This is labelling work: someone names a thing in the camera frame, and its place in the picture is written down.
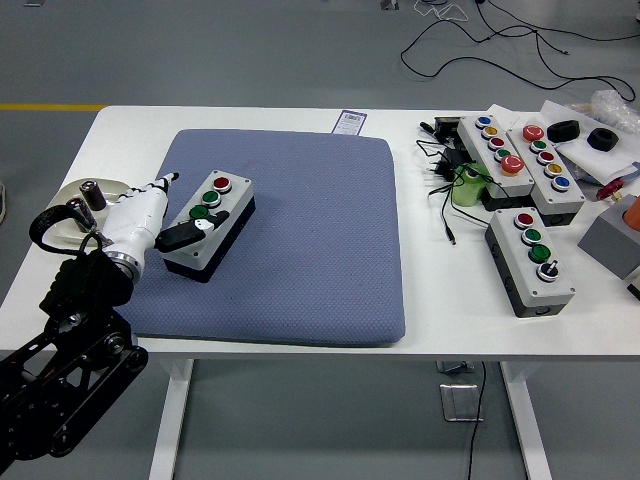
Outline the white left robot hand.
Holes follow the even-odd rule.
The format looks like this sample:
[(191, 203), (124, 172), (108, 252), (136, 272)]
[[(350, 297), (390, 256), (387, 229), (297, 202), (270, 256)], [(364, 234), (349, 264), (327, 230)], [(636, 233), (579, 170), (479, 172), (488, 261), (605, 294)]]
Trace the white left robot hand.
[(169, 253), (200, 242), (219, 228), (230, 216), (227, 211), (187, 220), (161, 232), (168, 207), (168, 190), (178, 173), (169, 173), (152, 183), (132, 188), (110, 208), (102, 233), (112, 244), (103, 251), (115, 260), (128, 260), (141, 266), (152, 248)]

